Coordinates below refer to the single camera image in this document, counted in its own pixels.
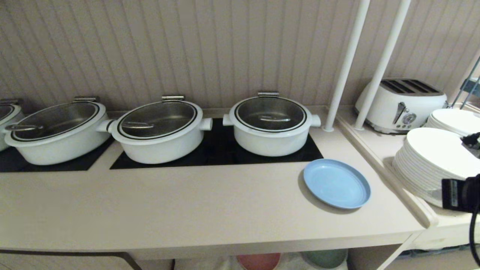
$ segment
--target camera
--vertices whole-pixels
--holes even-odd
[[[475,157],[480,158],[480,132],[465,136],[461,140],[463,146]],[[468,238],[472,256],[480,266],[474,237],[477,214],[480,209],[480,174],[465,180],[442,179],[442,205],[444,209],[472,213]]]

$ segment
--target paneled wall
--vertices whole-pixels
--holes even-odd
[[[398,0],[372,0],[342,99],[373,75]],[[0,0],[0,96],[27,111],[99,95],[126,110],[183,93],[230,107],[260,89],[328,104],[357,0]],[[414,0],[385,76],[455,91],[480,1]]]

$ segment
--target black induction cooktop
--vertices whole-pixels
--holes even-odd
[[[223,126],[222,119],[219,118],[213,119],[212,130],[204,133],[204,139],[197,149],[183,158],[161,164],[142,164],[131,160],[123,152],[110,169],[302,162],[322,158],[310,135],[300,150],[287,156],[264,157],[250,153],[235,141],[233,127]]]
[[[38,166],[28,163],[15,147],[0,152],[0,172],[67,172],[87,171],[113,142],[108,139],[99,147],[76,159],[54,165]]]

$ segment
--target lid handle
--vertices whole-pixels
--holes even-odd
[[[37,130],[37,129],[42,129],[42,125],[8,125],[5,127],[5,130],[8,131],[31,131],[31,130]]]
[[[76,96],[73,98],[74,102],[100,102],[99,96]]]
[[[176,95],[176,96],[162,96],[162,102],[165,101],[184,101],[185,95]]]
[[[270,115],[260,115],[260,116],[258,116],[258,119],[260,119],[262,121],[268,121],[268,122],[289,122],[291,120],[288,117],[277,118],[277,117],[273,117],[273,116],[270,116]]]
[[[24,102],[21,98],[3,98],[0,99],[0,105],[20,105]]]
[[[134,128],[134,129],[147,129],[155,127],[154,124],[144,123],[144,122],[123,122],[121,124],[124,128]]]
[[[261,91],[261,92],[258,92],[258,96],[277,98],[280,96],[280,93],[278,93],[277,91]]]

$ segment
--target metal latch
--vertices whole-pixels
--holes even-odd
[[[185,95],[176,95],[176,96],[162,96],[162,102],[166,101],[184,101]]]
[[[99,96],[76,96],[73,102],[100,102]]]
[[[261,121],[266,121],[266,122],[289,122],[291,120],[288,117],[277,118],[277,117],[273,117],[273,116],[270,116],[270,115],[260,115],[258,117],[258,119],[261,120]]]
[[[20,105],[24,102],[21,98],[4,98],[0,99],[0,105]]]
[[[258,96],[277,98],[280,96],[280,93],[278,93],[277,91],[262,91],[262,92],[258,92]]]
[[[395,114],[395,118],[393,119],[393,124],[396,124],[396,122],[398,121],[398,119],[400,118],[400,115],[402,115],[403,111],[406,109],[407,107],[405,106],[405,103],[403,102],[400,102],[398,104],[398,108],[396,110],[396,114]]]

